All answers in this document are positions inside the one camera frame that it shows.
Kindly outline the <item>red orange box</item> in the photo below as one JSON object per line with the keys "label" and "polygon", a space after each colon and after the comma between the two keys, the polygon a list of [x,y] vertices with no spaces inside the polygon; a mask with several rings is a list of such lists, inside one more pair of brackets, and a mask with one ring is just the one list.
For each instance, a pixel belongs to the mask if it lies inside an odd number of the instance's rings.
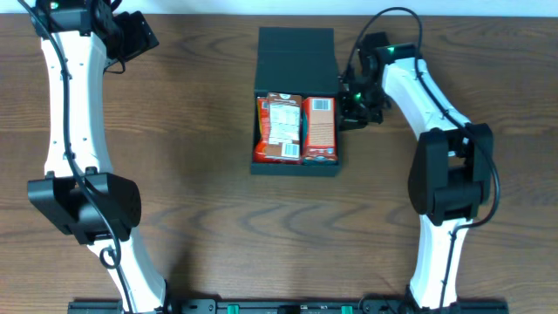
{"label": "red orange box", "polygon": [[303,102],[303,164],[335,164],[337,156],[335,99],[308,97]]}

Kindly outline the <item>black gift box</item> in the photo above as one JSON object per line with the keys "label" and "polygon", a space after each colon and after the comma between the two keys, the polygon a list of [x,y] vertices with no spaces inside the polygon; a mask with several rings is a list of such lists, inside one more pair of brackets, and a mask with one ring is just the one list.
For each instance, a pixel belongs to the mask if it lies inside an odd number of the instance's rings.
{"label": "black gift box", "polygon": [[250,174],[334,177],[342,168],[341,134],[337,109],[340,93],[332,28],[260,27],[254,84],[252,152],[261,138],[257,98],[279,92],[336,100],[335,135],[338,161],[332,164],[260,163],[251,157]]}

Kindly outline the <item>brown and white box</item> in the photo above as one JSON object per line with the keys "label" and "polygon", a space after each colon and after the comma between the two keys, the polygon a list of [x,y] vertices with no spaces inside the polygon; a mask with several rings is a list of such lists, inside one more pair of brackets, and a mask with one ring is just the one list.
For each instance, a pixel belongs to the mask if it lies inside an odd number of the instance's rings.
{"label": "brown and white box", "polygon": [[300,160],[300,95],[269,92],[269,137],[266,157],[276,160]]}

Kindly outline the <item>red snack pouch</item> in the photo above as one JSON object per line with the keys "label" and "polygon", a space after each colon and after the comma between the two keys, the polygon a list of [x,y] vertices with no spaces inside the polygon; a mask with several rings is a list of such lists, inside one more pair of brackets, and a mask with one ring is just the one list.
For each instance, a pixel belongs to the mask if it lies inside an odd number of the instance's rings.
{"label": "red snack pouch", "polygon": [[300,164],[302,162],[301,157],[299,161],[276,160],[266,157],[265,151],[269,137],[269,102],[267,97],[257,98],[257,118],[260,139],[254,148],[253,161],[257,163]]}

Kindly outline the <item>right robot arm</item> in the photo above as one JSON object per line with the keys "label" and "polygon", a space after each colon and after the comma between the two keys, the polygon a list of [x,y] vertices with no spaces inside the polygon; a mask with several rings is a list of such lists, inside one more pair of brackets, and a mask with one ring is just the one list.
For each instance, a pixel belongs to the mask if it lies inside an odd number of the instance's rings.
{"label": "right robot arm", "polygon": [[356,51],[360,67],[341,77],[341,130],[380,124],[384,109],[396,105],[417,139],[407,189],[419,216],[418,257],[398,312],[459,313],[460,254],[489,197],[493,133],[450,103],[416,44],[391,44],[378,32],[359,39]]}

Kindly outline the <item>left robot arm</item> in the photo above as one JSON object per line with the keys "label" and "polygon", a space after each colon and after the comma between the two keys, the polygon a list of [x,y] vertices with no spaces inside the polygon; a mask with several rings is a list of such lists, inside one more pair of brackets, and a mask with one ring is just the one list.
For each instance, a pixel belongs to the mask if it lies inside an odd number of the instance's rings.
{"label": "left robot arm", "polygon": [[120,294],[114,303],[69,308],[170,313],[167,281],[138,230],[139,188],[113,172],[103,109],[104,76],[156,47],[158,39],[140,12],[119,12],[116,1],[37,1],[26,10],[47,65],[51,118],[44,177],[28,183],[28,198],[99,259]]}

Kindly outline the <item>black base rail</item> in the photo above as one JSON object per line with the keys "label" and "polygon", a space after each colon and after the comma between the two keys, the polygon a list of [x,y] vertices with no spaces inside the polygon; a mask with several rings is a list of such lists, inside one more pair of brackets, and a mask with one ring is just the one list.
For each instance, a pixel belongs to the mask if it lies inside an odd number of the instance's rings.
{"label": "black base rail", "polygon": [[[68,314],[125,313],[122,302],[70,302]],[[272,302],[215,301],[190,299],[181,305],[169,305],[139,313],[181,314],[386,314],[386,313],[448,313],[448,314],[507,314],[508,306],[500,301],[466,301],[451,304],[442,310],[419,309],[411,301],[372,298],[359,302]]]}

